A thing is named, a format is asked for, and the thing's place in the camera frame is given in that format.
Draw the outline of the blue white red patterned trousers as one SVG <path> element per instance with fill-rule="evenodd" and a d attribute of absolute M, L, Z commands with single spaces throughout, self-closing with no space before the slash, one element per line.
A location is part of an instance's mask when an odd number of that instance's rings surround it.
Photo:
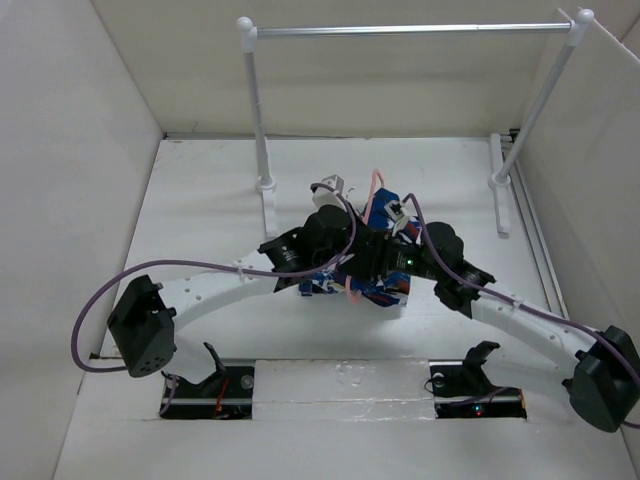
<path fill-rule="evenodd" d="M 421 246 L 420 239 L 422 227 L 416 217 L 415 225 L 420 229 L 417 238 L 412 241 L 401 235 L 393 237 L 391 233 L 392 221 L 390 220 L 385 205 L 391 200 L 400 200 L 399 196 L 386 188 L 379 188 L 373 199 L 373 208 L 367 226 L 375 230 L 384 230 L 389 233 L 389 240 L 395 240 L 404 244 Z M 345 293 L 344 271 L 337 267 L 315 273 L 310 279 L 304 280 L 298 287 L 304 297 L 321 294 Z M 380 307 L 405 306 L 410 292 L 410 276 L 402 273 L 393 273 L 386 278 L 354 278 L 351 288 L 362 292 L 362 296 Z"/>

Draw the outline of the pink plastic hanger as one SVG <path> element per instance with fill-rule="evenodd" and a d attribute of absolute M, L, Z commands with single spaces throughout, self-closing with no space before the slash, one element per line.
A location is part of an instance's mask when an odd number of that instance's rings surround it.
<path fill-rule="evenodd" d="M 370 182 L 369 193 L 368 193 L 368 197 L 365 205 L 365 210 L 364 210 L 364 213 L 361 215 L 361 219 L 365 225 L 368 224 L 369 218 L 371 216 L 374 195 L 379 188 L 383 188 L 384 186 L 385 186 L 384 176 L 378 169 L 374 169 L 371 174 L 371 182 Z M 361 300 L 362 292 L 359 290 L 353 290 L 351 288 L 351 281 L 352 281 L 351 276 L 345 277 L 344 287 L 345 287 L 346 297 L 349 299 L 349 301 L 352 304 L 358 304 Z"/>

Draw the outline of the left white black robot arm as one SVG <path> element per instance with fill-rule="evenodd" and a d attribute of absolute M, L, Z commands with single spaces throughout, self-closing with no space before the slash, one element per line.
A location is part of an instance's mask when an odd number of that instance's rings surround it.
<path fill-rule="evenodd" d="M 317 273 L 379 278 L 386 234 L 366 226 L 353 210 L 320 207 L 305 223 L 261 244 L 229 265 L 202 263 L 201 273 L 163 284 L 143 274 L 131 280 L 108 318 L 108 330 L 132 378 L 156 372 L 188 380 L 201 396 L 222 387 L 222 371 L 195 364 L 176 334 L 217 310 L 242 300 L 277 293 Z"/>

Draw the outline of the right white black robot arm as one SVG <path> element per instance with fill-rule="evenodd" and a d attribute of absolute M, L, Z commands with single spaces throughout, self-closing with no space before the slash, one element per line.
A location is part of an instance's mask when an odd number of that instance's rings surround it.
<path fill-rule="evenodd" d="M 473 393 L 513 387 L 569 406 L 589 425 L 613 433 L 639 401 L 639 354 L 617 326 L 604 330 L 574 323 L 512 293 L 465 260 L 462 240 L 442 222 L 428 224 L 421 241 L 374 235 L 376 268 L 434 281 L 447 308 L 503 331 L 530 348 L 483 343 L 465 359 L 462 381 Z"/>

